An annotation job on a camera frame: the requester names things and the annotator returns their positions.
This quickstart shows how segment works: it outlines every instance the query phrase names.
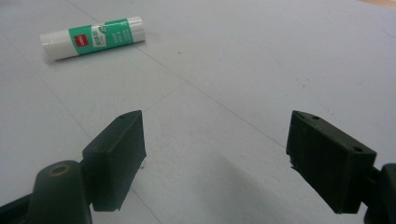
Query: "screw hole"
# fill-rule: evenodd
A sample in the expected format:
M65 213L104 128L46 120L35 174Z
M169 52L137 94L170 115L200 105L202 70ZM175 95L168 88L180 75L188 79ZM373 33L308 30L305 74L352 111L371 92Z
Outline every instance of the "screw hole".
M353 149L357 152L363 152L363 149L361 149L360 147L353 147Z
M67 173L70 170L68 165L57 165L49 171L50 176L58 176Z

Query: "glue stick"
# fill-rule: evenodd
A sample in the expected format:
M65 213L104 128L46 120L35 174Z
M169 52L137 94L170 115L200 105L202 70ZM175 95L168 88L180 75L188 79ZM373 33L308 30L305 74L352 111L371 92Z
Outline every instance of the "glue stick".
M146 39L139 17L87 25L40 36L44 51L53 60L111 49Z

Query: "glue stick label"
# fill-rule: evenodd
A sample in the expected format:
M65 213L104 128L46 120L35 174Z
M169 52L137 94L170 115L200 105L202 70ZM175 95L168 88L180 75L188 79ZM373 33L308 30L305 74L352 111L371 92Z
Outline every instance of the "glue stick label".
M69 34L78 54L134 43L126 19L72 28Z

